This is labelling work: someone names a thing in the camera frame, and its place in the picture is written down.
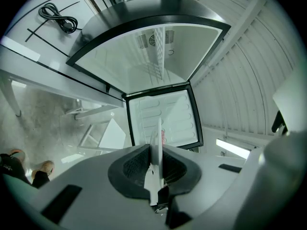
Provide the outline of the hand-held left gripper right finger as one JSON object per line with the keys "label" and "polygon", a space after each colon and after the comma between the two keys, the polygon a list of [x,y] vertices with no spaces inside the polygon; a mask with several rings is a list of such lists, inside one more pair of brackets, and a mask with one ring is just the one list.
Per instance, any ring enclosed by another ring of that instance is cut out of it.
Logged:
{"label": "hand-held left gripper right finger", "polygon": [[163,146],[163,178],[169,197],[188,194],[201,179],[201,168],[192,160],[180,155],[182,149]]}

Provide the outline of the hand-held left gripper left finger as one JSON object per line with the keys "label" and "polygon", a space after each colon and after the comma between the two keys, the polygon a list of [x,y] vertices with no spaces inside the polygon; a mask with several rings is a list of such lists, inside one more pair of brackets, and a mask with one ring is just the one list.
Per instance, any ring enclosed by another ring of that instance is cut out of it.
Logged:
{"label": "hand-held left gripper left finger", "polygon": [[150,145],[133,147],[135,150],[115,160],[108,168],[112,186],[123,196],[133,199],[150,199],[144,188],[145,177],[150,166]]}

